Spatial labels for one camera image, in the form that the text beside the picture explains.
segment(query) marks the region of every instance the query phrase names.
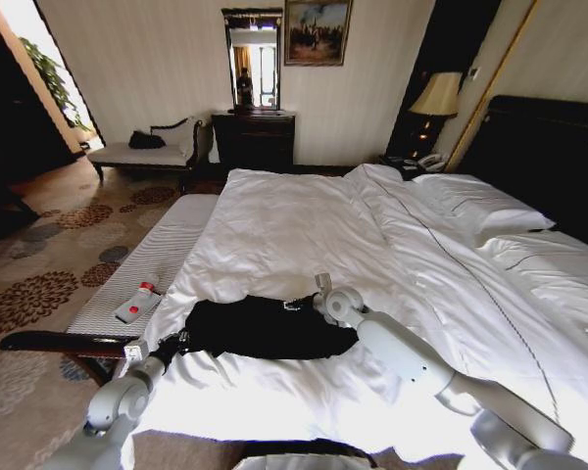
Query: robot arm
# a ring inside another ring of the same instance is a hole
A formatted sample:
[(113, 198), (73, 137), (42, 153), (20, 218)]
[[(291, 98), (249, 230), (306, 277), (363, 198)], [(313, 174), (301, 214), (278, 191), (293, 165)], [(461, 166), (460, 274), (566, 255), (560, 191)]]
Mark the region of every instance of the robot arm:
[(84, 427), (44, 463), (44, 470), (110, 470), (121, 468), (122, 447), (138, 424), (150, 393), (176, 353), (183, 352), (184, 332), (169, 335), (142, 361), (143, 350), (124, 347), (137, 363), (126, 375), (105, 384), (89, 403)]
[(470, 429), (488, 455), (504, 468), (588, 470), (568, 454), (569, 432), (494, 381), (468, 377), (449, 365), (425, 340), (386, 313), (372, 311), (352, 288), (330, 289), (317, 276), (318, 309), (355, 328), (360, 341), (408, 387), (435, 396), (447, 408), (474, 415)]

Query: lamp shade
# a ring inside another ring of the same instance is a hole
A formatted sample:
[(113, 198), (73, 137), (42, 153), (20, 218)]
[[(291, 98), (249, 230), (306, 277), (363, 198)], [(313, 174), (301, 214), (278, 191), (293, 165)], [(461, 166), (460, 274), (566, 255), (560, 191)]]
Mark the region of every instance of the lamp shade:
[(430, 116), (454, 116), (458, 113), (460, 78), (458, 71), (434, 73), (426, 88), (410, 108), (412, 113)]

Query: carpet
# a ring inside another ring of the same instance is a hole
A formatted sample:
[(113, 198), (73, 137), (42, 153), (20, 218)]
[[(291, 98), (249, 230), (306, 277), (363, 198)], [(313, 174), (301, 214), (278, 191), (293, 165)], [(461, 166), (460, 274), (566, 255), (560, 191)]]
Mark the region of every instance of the carpet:
[[(190, 192), (218, 193), (222, 181), (199, 180)], [(28, 329), (64, 331), (179, 197), (164, 172), (105, 168), (98, 184), (86, 159), (14, 188), (41, 217), (0, 241), (0, 339)], [(60, 354), (0, 352), (0, 470), (41, 468), (83, 421), (97, 390)], [(232, 468), (243, 443), (145, 433), (135, 438), (136, 469)], [(396, 454), (375, 456), (388, 469), (447, 470), (456, 456), (420, 466)]]

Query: mirror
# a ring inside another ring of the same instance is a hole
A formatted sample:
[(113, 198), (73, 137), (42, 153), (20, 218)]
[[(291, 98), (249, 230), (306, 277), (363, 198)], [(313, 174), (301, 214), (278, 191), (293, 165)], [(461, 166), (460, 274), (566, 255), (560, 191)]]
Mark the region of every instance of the mirror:
[(280, 109), (283, 10), (223, 9), (235, 110)]

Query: dresser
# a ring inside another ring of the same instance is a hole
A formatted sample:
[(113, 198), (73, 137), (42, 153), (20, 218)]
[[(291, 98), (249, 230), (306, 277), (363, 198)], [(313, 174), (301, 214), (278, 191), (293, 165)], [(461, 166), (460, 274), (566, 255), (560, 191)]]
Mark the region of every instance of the dresser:
[(294, 113), (212, 115), (220, 161), (232, 168), (287, 170), (294, 164)]

